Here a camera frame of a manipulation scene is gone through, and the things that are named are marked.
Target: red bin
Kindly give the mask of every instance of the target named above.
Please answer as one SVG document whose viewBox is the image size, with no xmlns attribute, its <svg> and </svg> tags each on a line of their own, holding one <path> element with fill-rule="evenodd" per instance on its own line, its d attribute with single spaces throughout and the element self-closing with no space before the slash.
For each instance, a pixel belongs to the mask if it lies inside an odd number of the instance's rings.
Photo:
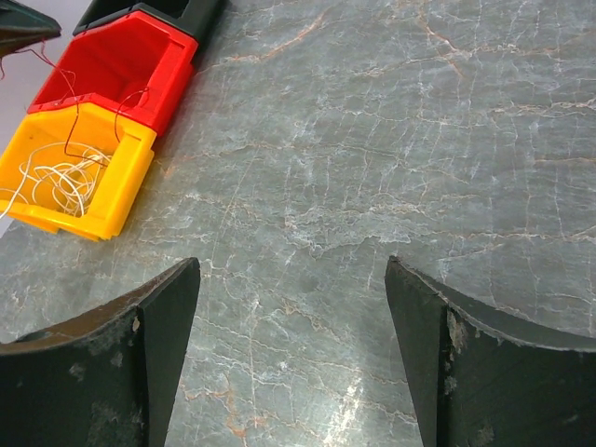
<svg viewBox="0 0 596 447">
<path fill-rule="evenodd" d="M 77 35 L 27 112 L 92 102 L 162 135 L 193 74 L 196 48 L 192 36 L 133 12 Z"/>
</svg>

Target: white floor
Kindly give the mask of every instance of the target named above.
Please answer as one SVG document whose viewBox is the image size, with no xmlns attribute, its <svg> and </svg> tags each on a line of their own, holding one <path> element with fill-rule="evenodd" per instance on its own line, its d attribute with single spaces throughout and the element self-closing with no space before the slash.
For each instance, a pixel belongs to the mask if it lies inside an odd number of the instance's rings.
<svg viewBox="0 0 596 447">
<path fill-rule="evenodd" d="M 20 3 L 48 14 L 62 27 L 62 36 L 47 42 L 46 55 L 56 61 L 68 43 L 73 29 L 85 12 L 90 0 L 20 0 Z M 41 88 L 51 67 L 32 53 L 13 54 L 2 60 L 6 77 L 0 81 L 0 155 L 4 152 L 27 107 Z M 10 225 L 10 219 L 0 221 L 0 237 Z"/>
</svg>

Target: marble tabletop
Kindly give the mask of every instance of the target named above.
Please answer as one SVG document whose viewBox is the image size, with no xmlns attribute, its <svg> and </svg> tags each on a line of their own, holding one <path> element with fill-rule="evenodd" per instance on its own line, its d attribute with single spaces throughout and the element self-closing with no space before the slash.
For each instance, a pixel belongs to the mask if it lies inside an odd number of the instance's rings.
<svg viewBox="0 0 596 447">
<path fill-rule="evenodd" d="M 168 446 L 420 447 L 390 254 L 596 336 L 595 3 L 232 0 L 123 234 L 0 239 L 0 341 L 196 256 Z"/>
</svg>

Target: cable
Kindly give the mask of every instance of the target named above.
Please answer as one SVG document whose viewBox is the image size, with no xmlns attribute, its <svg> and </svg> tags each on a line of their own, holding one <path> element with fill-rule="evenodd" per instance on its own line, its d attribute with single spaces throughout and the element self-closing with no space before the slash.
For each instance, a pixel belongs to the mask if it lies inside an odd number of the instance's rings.
<svg viewBox="0 0 596 447">
<path fill-rule="evenodd" d="M 22 180 L 17 189 L 13 191 L 6 188 L 0 188 L 0 191 L 13 193 L 12 198 L 8 201 L 7 208 L 0 214 L 0 219 L 8 215 L 17 197 L 22 198 L 26 204 L 29 204 L 29 201 L 21 193 L 27 180 L 31 180 L 35 183 L 31 192 L 31 200 L 33 203 L 38 203 L 36 197 L 37 187 L 41 183 L 48 183 L 52 186 L 51 194 L 53 199 L 63 212 L 74 215 L 75 217 L 82 217 L 85 215 L 89 201 L 97 187 L 101 170 L 106 167 L 106 164 L 103 164 L 102 162 L 109 163 L 112 158 L 88 144 L 83 144 L 81 142 L 69 142 L 68 144 L 86 148 L 83 156 L 78 156 L 83 158 L 79 163 L 72 164 L 61 162 L 54 166 L 40 165 L 32 169 L 32 161 L 35 154 L 50 147 L 64 146 L 64 142 L 53 142 L 32 151 L 29 154 L 27 162 L 23 162 L 19 165 L 19 172 L 22 174 Z M 88 168 L 92 165 L 97 166 L 95 175 L 92 175 L 92 173 L 88 171 Z"/>
</svg>

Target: plastic storage bin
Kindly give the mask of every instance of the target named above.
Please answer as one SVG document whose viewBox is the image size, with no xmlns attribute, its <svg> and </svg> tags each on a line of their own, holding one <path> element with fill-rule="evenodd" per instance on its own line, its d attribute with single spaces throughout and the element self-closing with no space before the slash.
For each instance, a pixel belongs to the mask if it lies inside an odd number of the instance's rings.
<svg viewBox="0 0 596 447">
<path fill-rule="evenodd" d="M 76 114 L 76 106 L 72 106 L 27 115 L 23 119 L 0 158 L 0 212 L 7 208 L 13 196 L 6 189 L 14 191 L 22 181 L 20 165 L 27 163 L 35 149 L 65 142 Z M 92 103 L 81 104 L 71 142 L 88 144 L 112 156 L 107 167 L 102 168 L 102 176 L 87 213 L 74 217 L 60 210 L 52 198 L 49 183 L 40 184 L 36 191 L 37 204 L 32 203 L 35 183 L 28 179 L 20 191 L 22 196 L 17 198 L 8 215 L 51 233 L 63 229 L 93 240 L 117 236 L 153 159 L 151 146 L 155 138 L 156 133 L 146 126 L 122 116 L 117 119 L 115 126 L 114 112 Z M 69 154 L 81 155 L 83 152 L 84 149 L 77 145 L 68 148 Z M 35 153 L 29 172 L 32 172 L 33 166 L 54 166 L 61 162 L 75 164 L 80 161 L 80 157 L 67 156 L 63 144 L 60 144 Z"/>
<path fill-rule="evenodd" d="M 93 102 L 162 135 L 193 73 L 196 45 L 160 20 L 129 14 L 73 39 L 27 112 Z"/>
<path fill-rule="evenodd" d="M 200 54 L 209 44 L 227 3 L 227 0 L 93 0 L 73 35 L 140 10 L 193 36 L 199 44 Z"/>
</svg>

